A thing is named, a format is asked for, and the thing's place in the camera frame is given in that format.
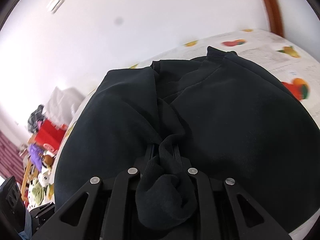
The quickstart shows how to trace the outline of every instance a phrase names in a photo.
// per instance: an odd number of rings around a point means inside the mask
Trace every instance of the fruit-patterned sheet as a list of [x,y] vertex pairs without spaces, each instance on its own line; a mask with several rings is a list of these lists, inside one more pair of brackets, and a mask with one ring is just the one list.
[[[267,31],[247,29],[191,41],[131,68],[150,66],[152,61],[160,59],[192,59],[204,56],[208,46],[223,51],[235,51],[239,56],[264,67],[300,100],[318,126],[320,125],[320,64],[303,49]],[[54,182],[54,174],[63,146],[94,92],[95,90],[82,102],[71,121],[52,168],[51,184]]]

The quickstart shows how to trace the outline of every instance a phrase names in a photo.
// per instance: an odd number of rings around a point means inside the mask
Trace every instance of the pink curtain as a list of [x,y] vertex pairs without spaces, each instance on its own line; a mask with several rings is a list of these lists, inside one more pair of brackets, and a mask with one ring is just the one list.
[[22,184],[24,170],[18,148],[0,131],[0,175],[7,179],[15,176]]

